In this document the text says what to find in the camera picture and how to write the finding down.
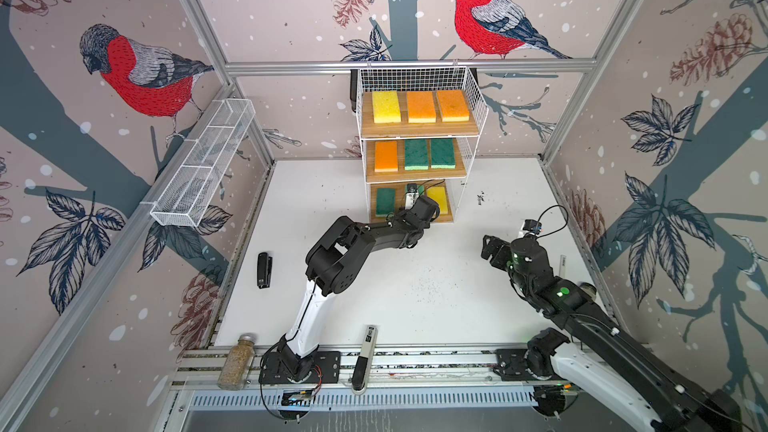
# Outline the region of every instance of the sponge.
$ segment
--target sponge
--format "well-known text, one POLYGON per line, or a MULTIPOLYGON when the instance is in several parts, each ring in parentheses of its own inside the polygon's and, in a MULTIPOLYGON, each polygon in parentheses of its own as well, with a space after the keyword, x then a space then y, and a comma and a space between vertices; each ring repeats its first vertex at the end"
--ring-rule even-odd
POLYGON ((456 168, 453 139, 430 139, 429 156, 432 168, 456 168))
POLYGON ((408 92, 408 123, 435 123, 435 98, 431 91, 408 92))
POLYGON ((427 170, 427 139, 406 139, 406 170, 427 170))
POLYGON ((373 123, 387 124, 400 122, 400 102, 397 92, 384 90, 373 93, 373 123))
POLYGON ((469 121, 469 109, 462 91, 438 90, 437 101, 440 104, 440 116, 444 122, 469 121))
POLYGON ((448 208, 448 197, 446 195, 446 188, 443 186, 434 186, 427 189, 427 197, 431 198, 437 205, 440 206, 440 215, 447 215, 451 213, 451 209, 448 208))
POLYGON ((376 216, 386 217, 395 211, 395 189, 380 188, 376 190, 376 216))
POLYGON ((397 142, 394 140, 379 140, 376 143, 376 155, 373 165, 374 172, 397 172, 397 142))

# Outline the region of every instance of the green sponge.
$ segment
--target green sponge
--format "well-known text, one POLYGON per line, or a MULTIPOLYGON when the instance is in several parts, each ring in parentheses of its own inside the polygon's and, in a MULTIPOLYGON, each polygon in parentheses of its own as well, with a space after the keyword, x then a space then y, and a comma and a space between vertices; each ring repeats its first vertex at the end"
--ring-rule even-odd
POLYGON ((376 191, 376 216, 386 217, 395 211, 395 189, 380 188, 376 191))
POLYGON ((432 168, 456 168, 453 139, 430 139, 429 151, 432 168))
POLYGON ((406 140, 406 170, 427 170, 427 139, 406 140))

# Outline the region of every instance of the bottle filled with grains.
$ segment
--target bottle filled with grains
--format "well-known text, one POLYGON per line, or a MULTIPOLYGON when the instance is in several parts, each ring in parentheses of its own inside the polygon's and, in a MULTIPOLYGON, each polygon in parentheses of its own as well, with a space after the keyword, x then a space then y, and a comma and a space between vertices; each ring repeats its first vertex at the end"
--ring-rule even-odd
POLYGON ((221 374, 219 374, 217 384, 220 389, 242 390, 245 387, 250 363, 254 360, 255 343, 256 336, 254 334, 242 334, 237 340, 237 345, 230 349, 221 369, 221 374))

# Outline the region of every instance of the jar lid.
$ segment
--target jar lid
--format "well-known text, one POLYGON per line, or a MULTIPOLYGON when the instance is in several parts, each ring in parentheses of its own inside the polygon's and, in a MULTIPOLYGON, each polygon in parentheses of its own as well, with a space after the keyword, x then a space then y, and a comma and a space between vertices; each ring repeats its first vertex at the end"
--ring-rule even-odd
POLYGON ((256 334, 242 334, 239 339, 240 341, 249 341, 256 343, 256 334))

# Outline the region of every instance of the bird illustration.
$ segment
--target bird illustration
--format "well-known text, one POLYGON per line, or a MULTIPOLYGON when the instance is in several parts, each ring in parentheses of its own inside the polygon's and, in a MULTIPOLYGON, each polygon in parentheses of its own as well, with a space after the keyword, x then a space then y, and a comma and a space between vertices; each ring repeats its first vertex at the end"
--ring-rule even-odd
POLYGON ((511 0, 456 0, 456 33, 475 51, 499 54, 520 49, 539 49, 559 59, 570 59, 549 46, 525 16, 522 7, 511 0))
POLYGON ((198 60, 185 59, 165 47, 146 46, 120 35, 113 27, 96 24, 80 39, 80 53, 89 73, 101 72, 104 80, 137 112, 152 117, 173 117, 192 100, 194 84, 213 70, 198 60))

